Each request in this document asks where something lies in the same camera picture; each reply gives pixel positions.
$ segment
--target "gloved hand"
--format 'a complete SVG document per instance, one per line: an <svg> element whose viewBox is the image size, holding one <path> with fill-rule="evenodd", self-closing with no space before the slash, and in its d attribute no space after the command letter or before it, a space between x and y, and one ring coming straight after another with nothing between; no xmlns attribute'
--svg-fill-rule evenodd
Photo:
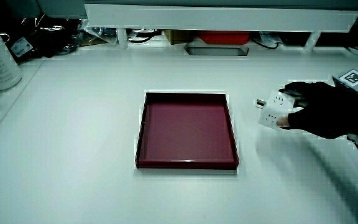
<svg viewBox="0 0 358 224"><path fill-rule="evenodd" d="M277 121L283 129L302 129L322 138L358 134L358 96L323 82L293 82L279 90L303 109Z"/></svg>

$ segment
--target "maroon tray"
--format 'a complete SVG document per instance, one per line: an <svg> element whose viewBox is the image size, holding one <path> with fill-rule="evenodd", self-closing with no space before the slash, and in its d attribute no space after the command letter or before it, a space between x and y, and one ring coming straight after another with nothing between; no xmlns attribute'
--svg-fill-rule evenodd
<svg viewBox="0 0 358 224"><path fill-rule="evenodd" d="M225 94L146 93L135 162L137 168L236 170Z"/></svg>

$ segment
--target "tray rim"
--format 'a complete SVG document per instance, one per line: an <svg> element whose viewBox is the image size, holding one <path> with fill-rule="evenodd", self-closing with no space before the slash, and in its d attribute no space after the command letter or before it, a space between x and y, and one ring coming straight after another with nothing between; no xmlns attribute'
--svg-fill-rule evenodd
<svg viewBox="0 0 358 224"><path fill-rule="evenodd" d="M173 95L182 95L182 94L193 94L193 95L222 95L223 98L223 106L224 106L224 114L226 117L226 122L228 125L229 131L229 140L231 143L232 150L232 161L224 161L224 162L214 162L214 161L142 161L140 160L140 150L142 138L144 135L145 128L145 116L147 114L147 107L150 102L147 101L147 97L151 97L153 94L173 94ZM236 137L234 135L234 129L232 126L232 119L230 116L230 109L228 106L228 95L223 90L146 90L144 95L144 104L143 110L140 114L140 130L137 138L137 144L135 144L135 165L137 169L145 168L145 169L215 169L213 168L216 165L221 165L221 168L218 169L230 169L236 170L239 165L239 153L237 150Z"/></svg>

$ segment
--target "red box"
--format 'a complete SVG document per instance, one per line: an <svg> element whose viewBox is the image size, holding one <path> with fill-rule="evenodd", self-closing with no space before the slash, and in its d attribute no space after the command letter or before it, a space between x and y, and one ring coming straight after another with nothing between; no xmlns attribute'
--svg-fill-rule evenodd
<svg viewBox="0 0 358 224"><path fill-rule="evenodd" d="M146 93L135 163L137 168L236 170L225 94Z"/></svg>
<svg viewBox="0 0 358 224"><path fill-rule="evenodd" d="M247 31L198 31L198 37L207 44L246 44L249 41Z"/></svg>

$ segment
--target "hand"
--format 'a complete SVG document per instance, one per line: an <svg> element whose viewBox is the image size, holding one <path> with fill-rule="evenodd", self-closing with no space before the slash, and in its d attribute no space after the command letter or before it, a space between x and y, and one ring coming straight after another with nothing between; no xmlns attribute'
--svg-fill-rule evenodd
<svg viewBox="0 0 358 224"><path fill-rule="evenodd" d="M358 134L358 96L323 82L293 82L279 90L303 109L277 121L283 129L302 129L322 138Z"/></svg>

